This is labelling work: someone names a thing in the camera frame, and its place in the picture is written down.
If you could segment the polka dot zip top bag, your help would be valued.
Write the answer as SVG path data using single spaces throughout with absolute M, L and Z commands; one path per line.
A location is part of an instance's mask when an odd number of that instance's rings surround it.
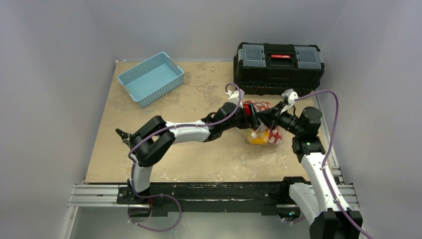
M 248 100 L 244 103 L 252 103 L 256 109 L 257 112 L 269 109 L 271 107 L 271 104 L 269 102 L 260 102 L 260 101 L 254 101 L 254 100 Z M 251 131 L 256 132 L 257 134 L 263 133 L 265 131 L 269 132 L 269 141 L 266 145 L 269 144 L 280 144 L 282 141 L 282 131 L 281 128 L 278 126 L 273 129 L 269 129 L 266 127 L 263 123 L 261 123 L 261 126 L 257 129 L 243 129 L 243 134 L 245 137 L 247 137 L 247 134 Z

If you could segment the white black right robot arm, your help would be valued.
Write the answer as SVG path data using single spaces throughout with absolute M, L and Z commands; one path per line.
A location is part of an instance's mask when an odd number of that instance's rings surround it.
M 310 224 L 312 239 L 357 239 L 361 235 L 363 218 L 353 210 L 330 174 L 325 151 L 318 130 L 322 113 L 306 107 L 299 117 L 276 107 L 257 113 L 266 126 L 279 126 L 293 134 L 292 150 L 305 169 L 310 185 L 287 184 L 280 188 L 280 198 L 294 201 Z

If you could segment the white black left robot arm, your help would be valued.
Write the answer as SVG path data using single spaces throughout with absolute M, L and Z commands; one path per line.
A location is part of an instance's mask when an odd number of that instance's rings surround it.
M 184 142 L 209 142 L 221 137 L 232 128 L 256 129 L 261 125 L 252 104 L 227 102 L 216 112 L 186 123 L 165 121 L 155 116 L 129 137 L 129 158 L 132 161 L 129 197 L 141 204 L 148 199 L 153 165 L 158 163 L 169 148 Z

